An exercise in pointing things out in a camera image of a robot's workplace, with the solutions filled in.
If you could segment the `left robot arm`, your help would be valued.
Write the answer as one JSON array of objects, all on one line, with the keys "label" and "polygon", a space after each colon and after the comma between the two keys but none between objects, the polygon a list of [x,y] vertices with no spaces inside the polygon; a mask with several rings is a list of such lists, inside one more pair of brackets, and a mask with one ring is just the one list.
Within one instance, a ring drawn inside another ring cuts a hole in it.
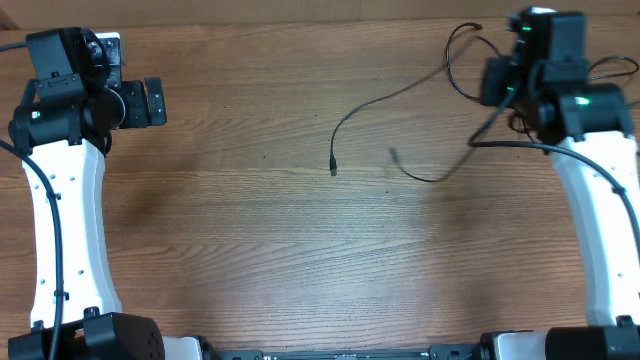
[{"label": "left robot arm", "polygon": [[5,148],[31,192],[37,284],[31,329],[12,359],[162,359],[157,324],[122,310],[102,215],[105,162],[116,129],[166,121],[157,78],[126,81],[116,32],[59,28],[24,41],[36,75],[9,123]]}]

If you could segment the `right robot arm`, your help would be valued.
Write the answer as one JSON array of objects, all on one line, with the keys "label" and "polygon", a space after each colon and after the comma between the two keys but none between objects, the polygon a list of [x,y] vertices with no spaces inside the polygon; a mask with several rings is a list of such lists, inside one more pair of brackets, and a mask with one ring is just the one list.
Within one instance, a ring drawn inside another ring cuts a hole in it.
[{"label": "right robot arm", "polygon": [[483,335],[482,359],[635,359],[639,355],[639,175],[622,89],[590,79],[586,18],[529,7],[512,17],[511,55],[490,59],[480,101],[518,111],[551,160],[576,227],[586,324]]}]

